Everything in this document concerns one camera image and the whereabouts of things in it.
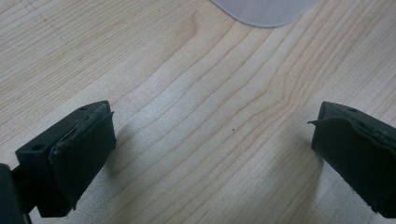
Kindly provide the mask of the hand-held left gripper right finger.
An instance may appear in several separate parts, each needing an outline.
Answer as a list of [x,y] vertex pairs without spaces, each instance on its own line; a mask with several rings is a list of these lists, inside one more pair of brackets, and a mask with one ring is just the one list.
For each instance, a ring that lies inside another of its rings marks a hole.
[[358,109],[324,102],[311,147],[372,210],[396,218],[396,128]]

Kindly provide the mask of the clear plastic storage box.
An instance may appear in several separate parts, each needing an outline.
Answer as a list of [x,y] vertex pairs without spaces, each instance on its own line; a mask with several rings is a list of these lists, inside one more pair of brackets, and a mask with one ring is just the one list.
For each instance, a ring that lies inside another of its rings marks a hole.
[[257,27],[295,21],[319,0],[210,0],[234,19]]

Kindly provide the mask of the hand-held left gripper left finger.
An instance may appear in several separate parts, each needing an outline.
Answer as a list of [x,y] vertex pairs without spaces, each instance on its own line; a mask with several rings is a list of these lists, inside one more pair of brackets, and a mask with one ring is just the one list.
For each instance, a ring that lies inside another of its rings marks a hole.
[[64,217],[102,169],[117,139],[109,102],[84,105],[16,151],[22,209]]

